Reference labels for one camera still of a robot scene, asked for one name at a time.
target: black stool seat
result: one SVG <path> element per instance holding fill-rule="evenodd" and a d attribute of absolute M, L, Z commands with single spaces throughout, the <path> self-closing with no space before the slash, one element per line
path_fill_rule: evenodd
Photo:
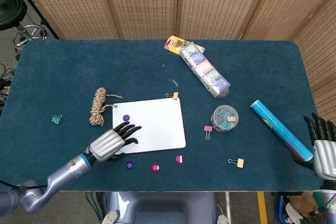
<path fill-rule="evenodd" d="M 27 5 L 23 0 L 0 0 L 0 30 L 17 26 L 26 12 Z"/>

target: floor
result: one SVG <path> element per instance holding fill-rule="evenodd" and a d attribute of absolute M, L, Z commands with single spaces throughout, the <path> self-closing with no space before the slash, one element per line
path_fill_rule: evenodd
<path fill-rule="evenodd" d="M 28 14 L 35 23 L 40 22 L 40 18 L 24 0 L 28 6 Z M 22 25 L 31 24 L 26 16 Z M 13 35 L 16 29 L 0 31 L 0 63 L 8 68 L 16 68 L 15 51 L 12 44 Z M 234 224 L 260 223 L 257 193 L 231 193 L 231 212 Z M 272 224 L 275 216 L 277 199 L 270 193 L 265 193 L 268 223 Z M 218 203 L 225 211 L 225 196 L 218 193 Z M 0 224 L 11 223 L 98 223 L 97 217 L 85 200 L 84 192 L 63 191 L 59 192 L 51 202 L 40 212 L 28 215 L 22 209 L 16 210 L 13 214 L 1 217 Z"/>

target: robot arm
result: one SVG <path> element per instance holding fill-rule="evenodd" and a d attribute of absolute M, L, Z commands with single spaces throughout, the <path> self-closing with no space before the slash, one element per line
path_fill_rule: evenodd
<path fill-rule="evenodd" d="M 134 124 L 129 125 L 129 122 L 125 122 L 113 130 L 108 130 L 93 141 L 84 152 L 49 175 L 46 191 L 38 188 L 35 180 L 29 180 L 23 186 L 8 191 L 0 191 L 0 216 L 13 212 L 19 203 L 27 213 L 40 210 L 52 196 L 92 168 L 95 161 L 117 161 L 122 158 L 124 153 L 119 155 L 115 153 L 125 145 L 137 144 L 137 139 L 128 137 L 139 129 L 140 126 L 135 127 Z"/>
<path fill-rule="evenodd" d="M 311 144 L 313 146 L 313 163 L 294 160 L 301 166 L 314 170 L 316 175 L 323 179 L 321 193 L 324 206 L 311 212 L 314 217 L 323 213 L 326 223 L 336 224 L 336 126 L 331 121 L 325 121 L 317 114 L 312 113 L 315 123 L 307 116 L 304 120 L 308 125 Z"/>

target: metal pole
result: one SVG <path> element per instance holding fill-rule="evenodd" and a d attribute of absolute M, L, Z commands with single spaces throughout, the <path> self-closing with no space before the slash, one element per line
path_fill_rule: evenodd
<path fill-rule="evenodd" d="M 36 7 L 35 3 L 33 0 L 28 0 L 28 2 L 30 3 L 30 5 L 33 7 L 33 9 L 36 11 L 36 13 L 40 16 L 41 18 L 41 23 L 43 25 L 45 25 L 46 27 L 48 27 L 49 31 L 52 33 L 52 35 L 55 37 L 55 39 L 59 39 L 58 35 L 55 33 L 55 31 L 53 30 L 53 28 L 49 25 L 48 21 L 44 18 L 44 16 L 42 15 L 42 13 L 39 11 L 39 9 Z"/>
<path fill-rule="evenodd" d="M 230 209 L 230 193 L 228 191 L 225 192 L 225 203 L 226 203 L 227 221 L 228 221 L 228 224 L 232 224 L 231 209 Z"/>

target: round clear container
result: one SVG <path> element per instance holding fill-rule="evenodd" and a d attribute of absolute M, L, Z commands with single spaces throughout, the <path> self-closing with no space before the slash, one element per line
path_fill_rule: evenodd
<path fill-rule="evenodd" d="M 234 108 L 229 105 L 221 105 L 215 109 L 210 121 L 215 130 L 226 132 L 238 124 L 238 119 L 238 113 Z"/>

